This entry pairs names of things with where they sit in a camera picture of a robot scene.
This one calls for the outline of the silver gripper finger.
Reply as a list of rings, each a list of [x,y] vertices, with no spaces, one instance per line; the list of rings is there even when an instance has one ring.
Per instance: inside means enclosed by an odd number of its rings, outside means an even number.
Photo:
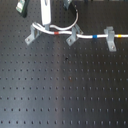
[[[51,24],[51,0],[41,0],[41,18],[43,26],[48,30]]]
[[[68,8],[69,8],[69,6],[70,6],[72,0],[63,0],[63,2],[64,2],[64,7],[65,7],[65,9],[68,10]]]

